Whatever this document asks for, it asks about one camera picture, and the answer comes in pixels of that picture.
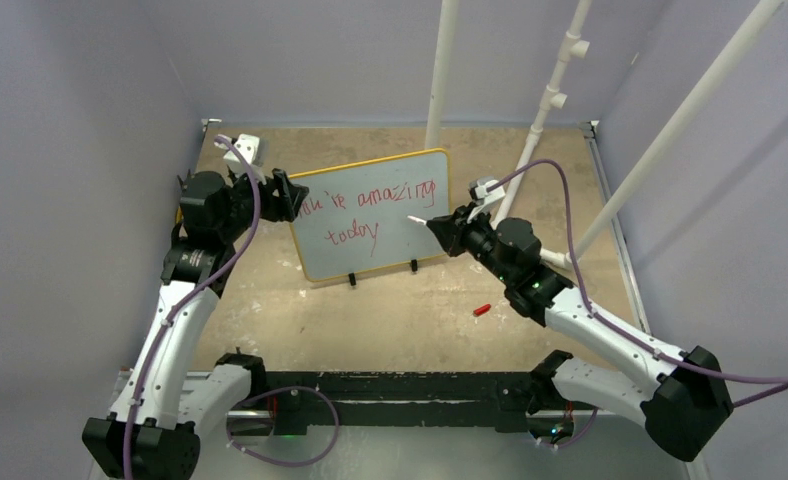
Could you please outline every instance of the red cap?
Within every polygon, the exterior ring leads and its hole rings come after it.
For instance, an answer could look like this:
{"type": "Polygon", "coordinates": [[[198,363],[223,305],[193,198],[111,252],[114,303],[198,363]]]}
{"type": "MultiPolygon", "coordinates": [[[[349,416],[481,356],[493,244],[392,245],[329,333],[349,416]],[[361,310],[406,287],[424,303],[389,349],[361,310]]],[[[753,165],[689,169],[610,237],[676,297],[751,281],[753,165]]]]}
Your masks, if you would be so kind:
{"type": "Polygon", "coordinates": [[[478,317],[478,316],[482,315],[483,313],[485,313],[485,312],[487,312],[489,310],[491,310],[491,304],[490,303],[486,303],[485,305],[483,305],[483,306],[477,308],[476,310],[474,310],[474,315],[478,317]]]}

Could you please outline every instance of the white pvc pipe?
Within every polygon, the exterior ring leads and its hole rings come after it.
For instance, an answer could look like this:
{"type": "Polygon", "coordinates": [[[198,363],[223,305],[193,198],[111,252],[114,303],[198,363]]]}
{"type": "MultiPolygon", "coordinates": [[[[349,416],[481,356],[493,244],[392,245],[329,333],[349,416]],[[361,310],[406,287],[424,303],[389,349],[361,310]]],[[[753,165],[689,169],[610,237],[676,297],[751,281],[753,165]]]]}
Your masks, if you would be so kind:
{"type": "Polygon", "coordinates": [[[456,34],[456,17],[459,0],[442,0],[441,20],[438,22],[438,42],[435,46],[435,66],[432,69],[432,88],[429,95],[429,117],[426,121],[425,148],[440,146],[441,113],[447,93],[447,73],[453,53],[453,37],[456,34]]]}
{"type": "MultiPolygon", "coordinates": [[[[780,9],[786,0],[760,0],[756,7],[747,16],[744,23],[736,30],[733,37],[724,46],[706,73],[700,77],[697,84],[686,96],[683,103],[677,108],[668,123],[662,128],[647,150],[630,171],[621,186],[612,194],[612,198],[603,206],[603,210],[588,227],[588,231],[574,245],[574,253],[581,257],[594,243],[597,235],[612,222],[612,218],[626,201],[638,190],[642,181],[663,157],[662,153],[670,147],[677,137],[683,133],[686,126],[697,116],[698,112],[706,105],[712,94],[721,85],[724,78],[738,65],[739,61],[756,43],[759,33],[768,25],[771,17],[780,9]]],[[[570,259],[565,255],[565,265],[570,265],[570,259]]]]}
{"type": "MultiPolygon", "coordinates": [[[[590,7],[591,0],[580,0],[577,4],[574,18],[571,20],[571,26],[568,28],[568,31],[565,32],[562,46],[559,47],[559,55],[556,60],[556,66],[553,68],[553,75],[550,76],[550,83],[547,84],[544,93],[541,95],[538,113],[535,116],[535,121],[529,128],[529,134],[527,135],[526,143],[524,143],[524,150],[521,152],[521,157],[518,159],[518,165],[515,167],[516,169],[529,163],[532,152],[535,150],[535,146],[538,145],[542,132],[544,132],[544,121],[547,119],[547,113],[550,112],[550,109],[562,108],[565,104],[567,95],[559,92],[559,84],[562,82],[562,77],[565,76],[565,69],[568,67],[571,56],[583,58],[588,50],[588,42],[580,40],[580,30],[582,29],[582,24],[585,22],[585,17],[588,15],[588,9],[590,7]]],[[[509,215],[509,210],[512,208],[512,202],[515,201],[515,196],[518,194],[518,188],[521,185],[524,175],[526,174],[521,174],[513,178],[509,182],[508,187],[506,187],[506,197],[503,198],[503,202],[500,203],[500,208],[497,209],[497,213],[494,215],[493,225],[495,227],[501,220],[509,215]]],[[[561,254],[548,251],[542,251],[542,258],[550,261],[550,258],[554,258],[551,254],[555,255],[555,258],[562,258],[561,254]]]]}

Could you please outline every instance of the yellow whiteboard frame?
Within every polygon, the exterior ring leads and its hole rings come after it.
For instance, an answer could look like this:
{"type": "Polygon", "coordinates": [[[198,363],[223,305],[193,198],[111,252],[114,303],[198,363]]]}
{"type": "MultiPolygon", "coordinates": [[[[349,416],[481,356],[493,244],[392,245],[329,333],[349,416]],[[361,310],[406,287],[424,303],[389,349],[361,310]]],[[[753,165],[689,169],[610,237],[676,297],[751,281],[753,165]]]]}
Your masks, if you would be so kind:
{"type": "MultiPolygon", "coordinates": [[[[374,159],[374,160],[365,160],[365,161],[362,161],[362,162],[348,163],[346,165],[337,165],[335,167],[321,168],[319,170],[312,170],[312,171],[309,171],[309,172],[295,173],[294,175],[290,175],[288,178],[290,178],[291,180],[296,180],[298,178],[311,177],[313,175],[320,175],[322,173],[337,172],[339,170],[347,170],[347,169],[350,169],[350,168],[364,167],[364,166],[367,166],[367,165],[373,165],[375,163],[391,162],[391,161],[394,161],[394,160],[402,160],[404,158],[417,157],[419,155],[425,155],[427,153],[443,153],[444,157],[447,159],[447,211],[449,212],[453,208],[453,189],[450,188],[450,178],[452,177],[452,165],[451,165],[451,162],[450,162],[450,152],[448,152],[447,150],[445,150],[443,148],[432,148],[432,149],[429,149],[429,150],[421,150],[421,151],[418,151],[418,152],[404,153],[402,155],[394,155],[393,157],[377,158],[377,159],[374,159]]],[[[291,227],[291,238],[294,239],[294,248],[297,249],[297,256],[300,257],[300,264],[303,266],[303,276],[306,277],[306,280],[308,280],[308,281],[310,281],[312,283],[320,283],[320,282],[327,282],[327,281],[332,280],[334,278],[347,277],[349,275],[349,274],[333,275],[331,277],[320,278],[320,279],[317,279],[317,280],[309,278],[309,274],[306,272],[306,261],[305,261],[305,259],[303,259],[303,252],[300,251],[300,243],[297,241],[297,232],[294,230],[294,224],[293,223],[289,223],[288,225],[291,227]]],[[[430,259],[433,259],[433,258],[441,257],[443,255],[444,255],[443,253],[439,253],[438,255],[433,255],[431,257],[418,258],[417,260],[418,261],[430,260],[430,259]]],[[[382,270],[384,268],[392,268],[392,267],[399,267],[401,265],[408,265],[410,262],[411,262],[411,260],[406,260],[405,262],[392,263],[390,265],[382,265],[382,266],[379,266],[379,267],[369,268],[367,270],[359,270],[357,272],[351,272],[351,273],[358,274],[358,273],[375,272],[377,270],[382,270]]]]}

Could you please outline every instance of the gray wall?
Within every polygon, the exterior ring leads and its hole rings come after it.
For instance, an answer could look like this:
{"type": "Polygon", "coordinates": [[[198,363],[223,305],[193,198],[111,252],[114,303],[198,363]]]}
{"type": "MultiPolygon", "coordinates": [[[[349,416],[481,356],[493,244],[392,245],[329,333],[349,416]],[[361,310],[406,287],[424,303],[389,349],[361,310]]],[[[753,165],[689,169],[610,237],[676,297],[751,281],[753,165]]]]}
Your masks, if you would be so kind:
{"type": "Polygon", "coordinates": [[[0,479],[85,478],[200,138],[133,1],[0,0],[0,479]]]}
{"type": "MultiPolygon", "coordinates": [[[[755,3],[669,4],[600,124],[612,188],[755,3]]],[[[654,333],[788,374],[788,5],[665,160],[620,214],[654,333]]],[[[788,392],[737,410],[705,456],[716,480],[788,478],[788,392]]]]}
{"type": "MultiPolygon", "coordinates": [[[[441,0],[143,0],[203,117],[426,121],[441,0]]],[[[600,118],[664,0],[595,1],[551,124],[600,118]]],[[[463,1],[445,121],[532,123],[574,0],[463,1]]]]}

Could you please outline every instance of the beige table surface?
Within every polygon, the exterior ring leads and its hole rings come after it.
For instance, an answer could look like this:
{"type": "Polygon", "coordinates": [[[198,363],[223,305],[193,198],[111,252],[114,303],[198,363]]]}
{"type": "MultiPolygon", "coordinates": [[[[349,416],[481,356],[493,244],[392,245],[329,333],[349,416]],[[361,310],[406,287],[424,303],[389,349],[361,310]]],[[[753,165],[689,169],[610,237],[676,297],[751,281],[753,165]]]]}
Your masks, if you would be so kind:
{"type": "MultiPolygon", "coordinates": [[[[422,128],[211,127],[198,170],[226,170],[224,152],[211,141],[217,133],[267,139],[267,171],[289,173],[413,152],[424,141],[422,128]]],[[[499,179],[512,171],[526,134],[518,128],[444,129],[454,206],[468,202],[471,180],[499,179]]],[[[533,158],[552,158],[565,169],[573,228],[581,235],[602,205],[582,133],[545,131],[533,158]]],[[[551,167],[530,170],[511,215],[530,220],[545,248],[567,251],[562,186],[551,167]]],[[[592,298],[634,323],[609,235],[597,239],[582,269],[592,298]]],[[[501,283],[469,256],[442,259],[417,274],[406,266],[360,276],[355,289],[346,278],[312,284],[303,276],[288,225],[267,222],[232,272],[192,370],[210,370],[236,346],[263,357],[269,370],[530,370],[554,349],[607,365],[577,342],[518,316],[503,298],[501,283]],[[475,318],[471,312],[485,303],[492,305],[490,312],[475,318]]]]}

